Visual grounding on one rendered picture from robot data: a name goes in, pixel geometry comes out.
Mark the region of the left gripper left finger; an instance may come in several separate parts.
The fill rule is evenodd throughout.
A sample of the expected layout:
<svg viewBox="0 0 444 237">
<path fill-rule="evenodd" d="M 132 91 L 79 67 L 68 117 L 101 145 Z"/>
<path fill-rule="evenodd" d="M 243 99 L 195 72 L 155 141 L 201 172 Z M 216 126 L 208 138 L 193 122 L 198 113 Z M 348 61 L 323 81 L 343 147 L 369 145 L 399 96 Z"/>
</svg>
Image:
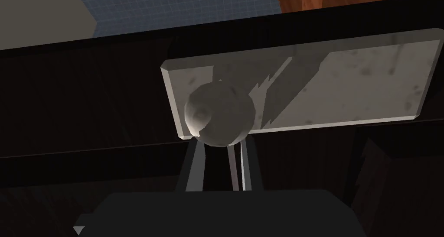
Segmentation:
<svg viewBox="0 0 444 237">
<path fill-rule="evenodd" d="M 175 191 L 201 192 L 203 190 L 205 162 L 205 145 L 197 139 L 191 139 Z"/>
</svg>

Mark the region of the dark wooden door leaf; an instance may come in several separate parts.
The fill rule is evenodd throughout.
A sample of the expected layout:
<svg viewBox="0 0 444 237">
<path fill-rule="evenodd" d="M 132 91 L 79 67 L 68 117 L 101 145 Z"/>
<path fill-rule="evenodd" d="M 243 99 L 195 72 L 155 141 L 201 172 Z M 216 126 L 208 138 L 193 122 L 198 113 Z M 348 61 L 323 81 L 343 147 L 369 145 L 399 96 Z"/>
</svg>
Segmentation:
<svg viewBox="0 0 444 237">
<path fill-rule="evenodd" d="M 188 142 L 160 64 L 222 50 L 444 29 L 444 0 L 383 0 L 32 47 L 0 55 L 0 237 L 77 237 L 112 193 L 170 192 Z"/>
</svg>

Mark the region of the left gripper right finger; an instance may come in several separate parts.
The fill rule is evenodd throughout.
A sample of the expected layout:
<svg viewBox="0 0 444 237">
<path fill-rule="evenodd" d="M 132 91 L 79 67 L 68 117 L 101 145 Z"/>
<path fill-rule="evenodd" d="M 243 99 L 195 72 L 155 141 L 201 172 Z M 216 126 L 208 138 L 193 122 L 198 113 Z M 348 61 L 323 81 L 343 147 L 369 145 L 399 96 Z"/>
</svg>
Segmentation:
<svg viewBox="0 0 444 237">
<path fill-rule="evenodd" d="M 235 145 L 227 147 L 232 189 L 262 191 L 264 187 L 254 138 L 247 136 L 239 142 L 239 146 L 238 152 Z"/>
</svg>

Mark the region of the grey ball door knob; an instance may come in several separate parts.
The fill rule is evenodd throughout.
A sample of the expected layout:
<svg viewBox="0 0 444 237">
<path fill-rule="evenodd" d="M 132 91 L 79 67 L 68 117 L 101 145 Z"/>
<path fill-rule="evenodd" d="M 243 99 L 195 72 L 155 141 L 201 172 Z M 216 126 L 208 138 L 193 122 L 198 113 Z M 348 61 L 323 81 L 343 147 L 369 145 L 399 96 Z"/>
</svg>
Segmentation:
<svg viewBox="0 0 444 237">
<path fill-rule="evenodd" d="M 255 114 L 251 96 L 222 80 L 198 87 L 184 106 L 184 120 L 191 135 L 213 147 L 242 141 L 254 126 Z"/>
</svg>

